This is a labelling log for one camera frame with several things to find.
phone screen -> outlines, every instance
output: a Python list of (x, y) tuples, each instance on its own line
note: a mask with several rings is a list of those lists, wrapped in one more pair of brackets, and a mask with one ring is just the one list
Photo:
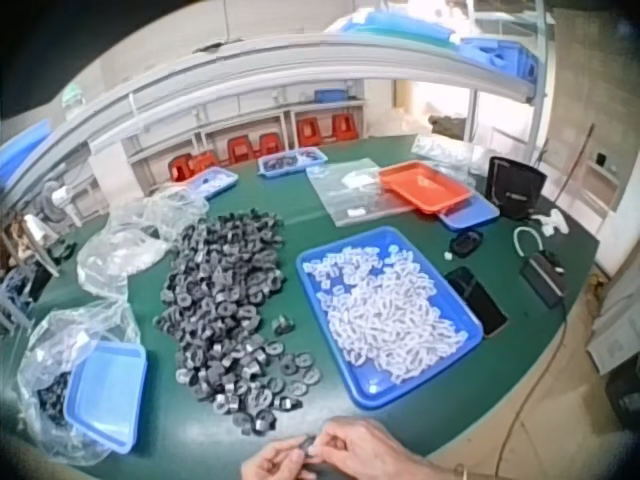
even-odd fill
[(471, 270), (459, 267), (449, 272), (445, 278), (478, 317), (485, 337), (494, 335), (506, 325), (507, 316), (502, 313)]

green table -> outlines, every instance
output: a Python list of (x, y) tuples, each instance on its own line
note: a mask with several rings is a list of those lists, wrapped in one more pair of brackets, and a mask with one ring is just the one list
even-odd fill
[[(332, 162), (369, 157), (380, 166), (412, 158), (413, 136), (377, 138), (327, 147)], [(283, 271), (289, 281), (282, 293), (262, 308), (264, 318), (281, 313), (295, 319), (297, 328), (286, 337), (291, 351), (309, 350), (324, 373), (323, 381), (304, 398), (303, 409), (279, 415), (277, 430), (266, 438), (242, 437), (228, 417), (213, 413), (211, 405), (197, 403), (189, 390), (174, 379), (176, 343), (151, 325), (163, 310), (159, 292), (169, 268), (164, 259), (129, 279), (129, 301), (142, 332), (149, 356), (138, 442), (126, 456), (109, 455), (84, 469), (100, 478), (211, 479), (236, 478), (239, 464), (265, 442), (317, 431), (334, 415), (368, 415), (386, 425), (404, 445), (428, 455), (480, 420), (522, 379), (549, 345), (562, 322), (559, 310), (549, 311), (518, 272), (512, 233), (516, 223), (506, 219), (483, 227), (480, 249), (465, 260), (446, 261), (443, 253), (453, 234), (437, 219), (416, 212), (391, 216), (356, 226), (336, 228), (304, 173), (264, 180), (255, 175), (254, 164), (238, 167), (240, 181), (232, 190), (212, 200), (209, 215), (248, 209), (278, 212), (285, 220), (282, 250)], [(543, 201), (543, 210), (551, 204)], [(595, 258), (597, 241), (573, 219), (570, 234), (545, 240), (566, 268), (569, 291), (567, 309), (574, 304)], [(83, 227), (76, 235), (86, 241), (104, 220)], [(426, 385), (380, 410), (359, 410), (348, 397), (328, 346), (316, 325), (295, 271), (297, 255), (309, 248), (381, 225), (402, 232), (434, 266), (445, 274), (468, 266), (510, 318), (508, 327), (485, 340), (469, 355)], [(42, 318), (51, 308), (82, 305), (91, 298), (77, 285), (76, 265), (68, 262), (59, 279), (53, 279), (37, 305)], [(20, 348), (9, 362), (9, 348), (2, 348), (5, 382), (15, 375)], [(10, 396), (2, 398), (3, 425), (15, 423)]]

human hand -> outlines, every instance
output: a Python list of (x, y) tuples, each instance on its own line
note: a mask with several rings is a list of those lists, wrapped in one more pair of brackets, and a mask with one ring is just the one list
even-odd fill
[(316, 475), (302, 468), (305, 454), (298, 445), (306, 437), (300, 436), (288, 440), (272, 442), (242, 464), (242, 480), (313, 480)]
[(330, 420), (309, 453), (358, 480), (440, 478), (437, 467), (409, 452), (371, 420)]

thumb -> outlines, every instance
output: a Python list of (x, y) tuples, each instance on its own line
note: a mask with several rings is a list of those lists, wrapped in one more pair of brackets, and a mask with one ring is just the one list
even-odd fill
[(328, 447), (327, 445), (314, 445), (309, 453), (314, 457), (320, 457), (326, 463), (348, 473), (349, 452)]
[(304, 452), (299, 448), (291, 450), (280, 464), (280, 468), (273, 476), (273, 480), (294, 480), (300, 473), (303, 463)]

orange tray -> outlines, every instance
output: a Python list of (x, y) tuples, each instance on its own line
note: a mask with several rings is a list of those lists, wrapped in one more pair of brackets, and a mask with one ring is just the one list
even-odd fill
[(438, 213), (471, 197), (471, 190), (417, 160), (383, 168), (380, 183), (425, 213)]

